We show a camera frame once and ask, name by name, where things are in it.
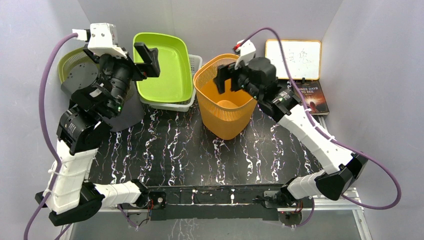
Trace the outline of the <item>orange mesh basket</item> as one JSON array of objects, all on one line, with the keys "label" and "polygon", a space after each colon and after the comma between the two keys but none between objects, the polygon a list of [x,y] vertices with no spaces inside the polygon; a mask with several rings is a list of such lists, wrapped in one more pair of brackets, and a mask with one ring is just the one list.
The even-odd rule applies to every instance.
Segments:
[{"label": "orange mesh basket", "polygon": [[235,63],[238,56],[221,54],[204,64],[194,75],[193,85],[203,125],[223,140],[231,140],[248,125],[257,106],[248,93],[231,91],[231,80],[225,81],[225,93],[219,94],[213,79],[217,67]]}]

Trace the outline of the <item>olive green mesh basket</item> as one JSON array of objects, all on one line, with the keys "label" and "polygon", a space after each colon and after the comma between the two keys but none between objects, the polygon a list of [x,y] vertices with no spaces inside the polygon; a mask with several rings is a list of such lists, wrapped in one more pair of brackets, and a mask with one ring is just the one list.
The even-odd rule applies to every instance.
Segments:
[{"label": "olive green mesh basket", "polygon": [[83,107],[83,77],[97,66],[84,53],[83,48],[69,52],[59,61],[61,90],[76,105]]}]

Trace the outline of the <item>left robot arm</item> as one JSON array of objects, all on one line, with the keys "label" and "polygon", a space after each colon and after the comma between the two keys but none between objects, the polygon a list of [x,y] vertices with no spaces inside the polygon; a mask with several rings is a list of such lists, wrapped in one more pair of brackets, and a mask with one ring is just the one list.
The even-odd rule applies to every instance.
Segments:
[{"label": "left robot arm", "polygon": [[93,159],[112,129],[108,120],[121,114],[132,81],[160,75],[158,49],[142,42],[134,48],[142,63],[134,63],[128,55],[98,56],[84,47],[85,60],[64,76],[61,89],[69,96],[69,108],[56,132],[59,160],[52,165],[47,189],[35,195],[42,207],[50,209],[54,226],[88,220],[106,207],[164,205],[165,193],[152,191],[137,179],[118,184],[88,181]]}]

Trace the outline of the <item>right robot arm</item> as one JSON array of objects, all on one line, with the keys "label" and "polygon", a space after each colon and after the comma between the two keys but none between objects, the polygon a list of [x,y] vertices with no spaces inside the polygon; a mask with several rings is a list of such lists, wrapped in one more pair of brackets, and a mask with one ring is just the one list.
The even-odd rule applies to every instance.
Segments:
[{"label": "right robot arm", "polygon": [[276,67],[265,57],[255,57],[248,63],[220,65],[213,79],[220,94],[225,93],[225,82],[230,90],[243,90],[257,100],[259,108],[284,127],[316,157],[320,172],[292,178],[279,192],[264,200],[280,206],[295,207],[302,198],[323,195],[336,201],[357,180],[367,159],[345,149],[322,133],[326,130],[315,119],[309,119],[301,99],[276,76]]}]

